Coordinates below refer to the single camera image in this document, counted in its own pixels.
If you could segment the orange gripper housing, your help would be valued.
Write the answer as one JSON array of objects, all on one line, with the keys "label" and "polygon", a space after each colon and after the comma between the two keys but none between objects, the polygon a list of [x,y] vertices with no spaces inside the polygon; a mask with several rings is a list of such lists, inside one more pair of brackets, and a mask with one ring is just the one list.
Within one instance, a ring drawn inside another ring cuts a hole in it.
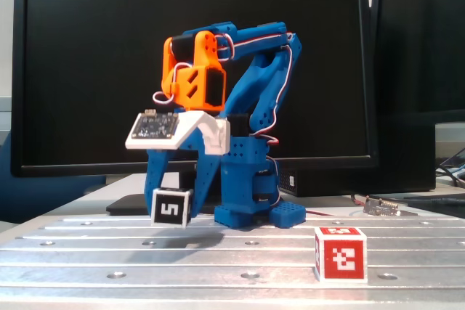
[{"label": "orange gripper housing", "polygon": [[[163,45],[162,92],[186,110],[223,110],[226,72],[218,58],[218,40],[209,30],[166,39]],[[171,153],[147,150],[145,202],[151,216],[153,190],[161,186]],[[201,211],[221,164],[221,155],[198,153],[191,217]]]}]

